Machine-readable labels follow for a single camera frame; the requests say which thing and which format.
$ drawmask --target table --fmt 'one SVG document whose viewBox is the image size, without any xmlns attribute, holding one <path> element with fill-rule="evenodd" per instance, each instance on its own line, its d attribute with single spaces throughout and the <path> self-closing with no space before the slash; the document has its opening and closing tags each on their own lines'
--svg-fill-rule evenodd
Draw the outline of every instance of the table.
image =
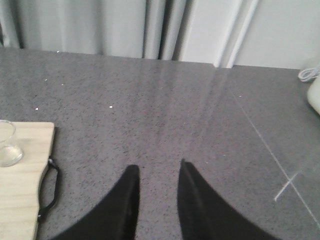
<svg viewBox="0 0 320 240">
<path fill-rule="evenodd" d="M 61 197 L 37 239 L 84 216 L 129 164 L 141 174 L 136 239 L 181 239 L 182 158 L 269 233 L 319 239 L 320 116 L 297 73 L 1 48 L 0 118 L 57 127 Z M 44 203 L 53 182 L 43 182 Z"/>
</svg>

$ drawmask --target white wall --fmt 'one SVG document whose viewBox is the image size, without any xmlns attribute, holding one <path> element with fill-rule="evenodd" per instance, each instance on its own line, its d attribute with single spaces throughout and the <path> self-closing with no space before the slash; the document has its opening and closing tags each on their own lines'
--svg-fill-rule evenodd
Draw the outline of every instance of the white wall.
<svg viewBox="0 0 320 240">
<path fill-rule="evenodd" d="M 181 61 L 300 69 L 320 57 L 320 0 L 195 0 L 191 14 Z"/>
</svg>

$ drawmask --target speckled quartz surface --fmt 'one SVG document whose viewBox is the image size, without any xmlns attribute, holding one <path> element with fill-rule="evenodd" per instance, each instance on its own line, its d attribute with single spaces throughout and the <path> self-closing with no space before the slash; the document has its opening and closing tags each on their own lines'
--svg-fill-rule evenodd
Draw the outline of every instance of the speckled quartz surface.
<svg viewBox="0 0 320 240">
<path fill-rule="evenodd" d="M 297 72 L 1 48 L 0 118 L 57 127 L 61 197 L 37 239 L 84 216 L 129 164 L 141 174 L 136 239 L 181 239 L 182 158 L 269 233 L 320 239 L 320 117 Z"/>
</svg>

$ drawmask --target wooden cutting board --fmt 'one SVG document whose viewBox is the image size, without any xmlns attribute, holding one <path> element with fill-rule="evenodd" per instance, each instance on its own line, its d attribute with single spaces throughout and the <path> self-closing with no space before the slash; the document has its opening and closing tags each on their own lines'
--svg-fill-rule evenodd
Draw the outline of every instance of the wooden cutting board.
<svg viewBox="0 0 320 240">
<path fill-rule="evenodd" d="M 0 167 L 0 240 L 34 240 L 39 190 L 48 167 L 55 125 L 52 122 L 14 124 L 23 157 L 15 165 Z"/>
</svg>

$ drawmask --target cutting board handle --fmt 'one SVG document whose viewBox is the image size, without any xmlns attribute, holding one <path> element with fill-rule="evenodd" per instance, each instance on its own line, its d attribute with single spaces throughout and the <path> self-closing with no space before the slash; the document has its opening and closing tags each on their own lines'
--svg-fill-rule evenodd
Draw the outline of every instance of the cutting board handle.
<svg viewBox="0 0 320 240">
<path fill-rule="evenodd" d="M 46 219 L 46 216 L 49 210 L 56 204 L 59 196 L 59 186 L 61 181 L 61 171 L 57 164 L 55 164 L 54 160 L 49 157 L 48 159 L 48 170 L 55 169 L 56 170 L 56 180 L 55 180 L 55 187 L 54 187 L 54 195 L 53 200 L 45 207 L 40 207 L 37 220 L 39 223 L 43 222 Z"/>
</svg>

